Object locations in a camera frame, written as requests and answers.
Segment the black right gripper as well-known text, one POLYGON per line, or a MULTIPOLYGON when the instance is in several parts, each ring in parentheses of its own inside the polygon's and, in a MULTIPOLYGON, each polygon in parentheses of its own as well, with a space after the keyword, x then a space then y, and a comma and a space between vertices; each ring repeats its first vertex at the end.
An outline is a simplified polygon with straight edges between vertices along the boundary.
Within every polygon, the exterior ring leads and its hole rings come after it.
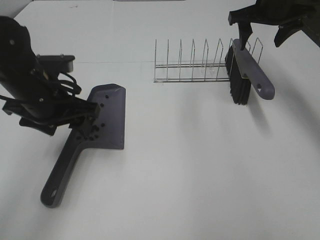
POLYGON ((240 49, 244 50, 253 30, 251 23, 278 26, 274 44, 278 48, 303 28, 301 19, 314 17, 320 11, 318 0, 257 0, 255 4, 232 10, 230 25, 238 24, 240 49))

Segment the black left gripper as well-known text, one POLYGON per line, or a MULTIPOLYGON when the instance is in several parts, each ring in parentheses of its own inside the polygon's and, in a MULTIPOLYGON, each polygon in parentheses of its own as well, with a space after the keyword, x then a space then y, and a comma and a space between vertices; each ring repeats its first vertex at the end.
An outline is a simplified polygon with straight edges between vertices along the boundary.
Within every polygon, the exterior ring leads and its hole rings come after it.
POLYGON ((71 98, 67 100, 36 101, 14 99, 2 96, 5 101, 2 110, 7 115, 20 117, 19 126, 30 128, 53 136, 58 127, 69 124, 68 128, 79 132, 91 130, 94 118, 100 115, 98 103, 71 98), (75 114, 84 116, 75 118, 75 114))

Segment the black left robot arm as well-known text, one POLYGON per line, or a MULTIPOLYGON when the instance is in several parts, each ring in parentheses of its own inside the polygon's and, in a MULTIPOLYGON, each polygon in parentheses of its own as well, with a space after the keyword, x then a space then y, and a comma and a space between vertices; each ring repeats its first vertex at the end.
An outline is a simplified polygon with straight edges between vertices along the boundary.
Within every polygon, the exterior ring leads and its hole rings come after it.
POLYGON ((0 17, 0 84, 10 93, 1 96, 3 111, 20 117, 19 125, 53 136, 68 125, 88 138, 100 108, 78 97, 82 89, 71 76, 73 55, 38 55, 26 26, 0 17))

